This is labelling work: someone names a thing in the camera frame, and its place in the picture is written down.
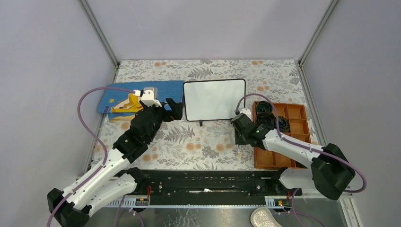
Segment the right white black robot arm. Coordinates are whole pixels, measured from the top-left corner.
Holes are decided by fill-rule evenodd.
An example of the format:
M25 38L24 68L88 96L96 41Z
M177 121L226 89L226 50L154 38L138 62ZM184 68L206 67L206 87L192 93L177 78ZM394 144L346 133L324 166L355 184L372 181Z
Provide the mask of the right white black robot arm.
M232 120L236 132L246 145L284 155L303 165L303 168L282 167L273 179L274 193L283 195L289 189L312 189L330 200L337 200L356 173L341 149L329 143L323 147L281 133L268 124L255 124L246 114Z

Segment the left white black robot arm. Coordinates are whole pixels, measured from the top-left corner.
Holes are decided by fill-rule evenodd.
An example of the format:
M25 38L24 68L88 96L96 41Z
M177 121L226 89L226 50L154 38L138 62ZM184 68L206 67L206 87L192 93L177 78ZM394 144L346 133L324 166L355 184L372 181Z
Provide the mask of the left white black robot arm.
M145 175L130 168L115 182L109 179L139 158L153 141L163 122L181 120L182 102L167 98L160 106L145 106L136 113L131 125L113 144L102 163L63 190L52 189L47 194L51 216L62 227L83 227L91 216L111 201L128 193L142 194L147 187Z

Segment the white marker pen yellow end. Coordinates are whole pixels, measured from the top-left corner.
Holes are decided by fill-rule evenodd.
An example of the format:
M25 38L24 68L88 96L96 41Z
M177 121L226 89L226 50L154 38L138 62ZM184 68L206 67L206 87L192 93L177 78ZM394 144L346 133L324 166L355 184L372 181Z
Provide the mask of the white marker pen yellow end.
M239 157L242 156L241 150L240 150L240 146L239 146L239 145L237 145L237 154L238 154Z

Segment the small black-framed whiteboard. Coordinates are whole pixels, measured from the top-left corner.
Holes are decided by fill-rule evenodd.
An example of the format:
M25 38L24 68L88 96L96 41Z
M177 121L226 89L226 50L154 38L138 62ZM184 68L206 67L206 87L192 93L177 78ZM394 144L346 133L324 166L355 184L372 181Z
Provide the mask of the small black-framed whiteboard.
M183 84L185 117L189 122L229 120L245 108L245 79L186 81Z

